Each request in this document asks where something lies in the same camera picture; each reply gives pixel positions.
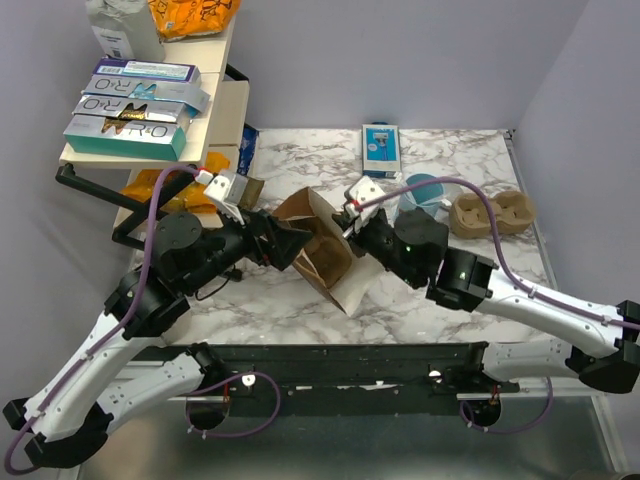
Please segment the brown paper bag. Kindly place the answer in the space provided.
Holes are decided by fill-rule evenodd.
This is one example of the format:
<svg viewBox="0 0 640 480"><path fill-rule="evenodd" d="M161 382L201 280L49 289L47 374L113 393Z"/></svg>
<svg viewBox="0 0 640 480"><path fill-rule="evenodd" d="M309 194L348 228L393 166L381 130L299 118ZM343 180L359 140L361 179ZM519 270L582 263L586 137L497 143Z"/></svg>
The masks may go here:
<svg viewBox="0 0 640 480"><path fill-rule="evenodd" d="M293 263L301 276L344 314L351 316L383 267L371 256L356 256L333 221L334 207L309 187L287 197L273 215L289 226L308 230L312 239Z"/></svg>

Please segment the cardboard cup carrier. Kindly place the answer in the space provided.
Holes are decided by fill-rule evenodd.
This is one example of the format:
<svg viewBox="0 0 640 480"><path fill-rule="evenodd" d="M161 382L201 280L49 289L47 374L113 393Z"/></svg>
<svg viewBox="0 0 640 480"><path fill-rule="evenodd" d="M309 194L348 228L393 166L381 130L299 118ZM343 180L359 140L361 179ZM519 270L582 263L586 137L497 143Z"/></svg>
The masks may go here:
<svg viewBox="0 0 640 480"><path fill-rule="evenodd" d="M350 253L332 236L314 237L305 247L317 276L331 289L351 268Z"/></svg>

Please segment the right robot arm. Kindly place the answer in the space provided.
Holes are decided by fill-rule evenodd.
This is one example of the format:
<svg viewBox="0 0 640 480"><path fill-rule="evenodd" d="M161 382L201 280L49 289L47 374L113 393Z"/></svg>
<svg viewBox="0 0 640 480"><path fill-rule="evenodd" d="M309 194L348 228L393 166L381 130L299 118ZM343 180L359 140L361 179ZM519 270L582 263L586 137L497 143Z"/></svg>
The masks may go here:
<svg viewBox="0 0 640 480"><path fill-rule="evenodd" d="M489 343L464 362L460 379L480 392L527 377L575 378L605 393L626 394L639 379L633 302L601 305L525 281L493 260L448 244L447 227L415 209L390 223L379 208L344 208L344 237L436 305L506 318L549 334L547 341Z"/></svg>

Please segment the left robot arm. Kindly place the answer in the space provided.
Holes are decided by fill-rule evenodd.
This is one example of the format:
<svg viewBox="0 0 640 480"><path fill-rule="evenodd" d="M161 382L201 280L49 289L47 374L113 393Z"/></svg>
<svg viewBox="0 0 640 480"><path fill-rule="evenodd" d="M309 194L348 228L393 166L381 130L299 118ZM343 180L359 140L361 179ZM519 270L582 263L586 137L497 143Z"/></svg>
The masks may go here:
<svg viewBox="0 0 640 480"><path fill-rule="evenodd" d="M146 377L119 387L111 383L142 350L169 345L168 331L188 313L188 300L201 287L243 258L283 271L312 237L264 210L249 213L244 224L228 221L218 229L203 227L190 213L163 217L146 238L142 266L120 280L73 357L38 394L3 408L10 427L31 436L25 471L73 468L139 411L176 395L214 393L222 362L203 343Z"/></svg>

